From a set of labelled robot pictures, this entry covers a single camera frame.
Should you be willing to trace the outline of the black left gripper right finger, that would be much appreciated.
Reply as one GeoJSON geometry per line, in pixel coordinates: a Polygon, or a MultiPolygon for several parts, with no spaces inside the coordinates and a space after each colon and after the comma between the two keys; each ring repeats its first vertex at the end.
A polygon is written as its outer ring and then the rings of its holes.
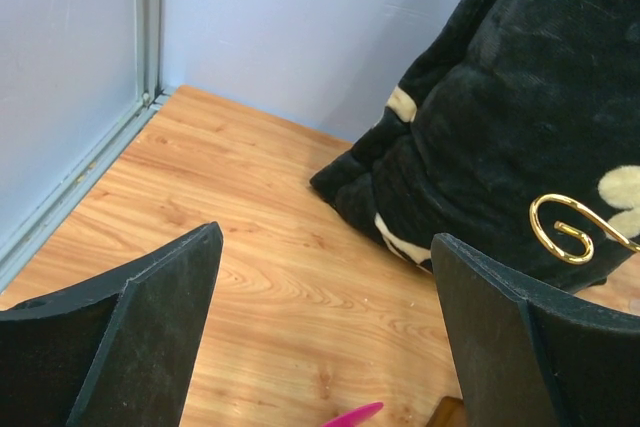
{"type": "Polygon", "coordinates": [[[434,237],[431,260],[468,425],[638,425],[638,316],[449,234],[434,237]]]}

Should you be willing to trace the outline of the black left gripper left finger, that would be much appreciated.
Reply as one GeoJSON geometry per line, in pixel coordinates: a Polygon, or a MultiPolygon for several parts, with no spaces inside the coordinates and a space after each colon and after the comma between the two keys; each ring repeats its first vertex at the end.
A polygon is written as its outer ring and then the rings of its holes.
{"type": "Polygon", "coordinates": [[[223,249],[215,223],[1,314],[5,426],[180,423],[223,249]]]}

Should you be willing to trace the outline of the magenta wine glass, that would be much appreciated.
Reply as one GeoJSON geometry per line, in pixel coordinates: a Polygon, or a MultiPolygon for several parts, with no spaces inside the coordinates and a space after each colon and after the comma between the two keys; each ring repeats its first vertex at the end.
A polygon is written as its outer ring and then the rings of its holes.
{"type": "Polygon", "coordinates": [[[383,407],[383,402],[363,405],[331,419],[323,427],[356,427],[374,417],[383,407]]]}

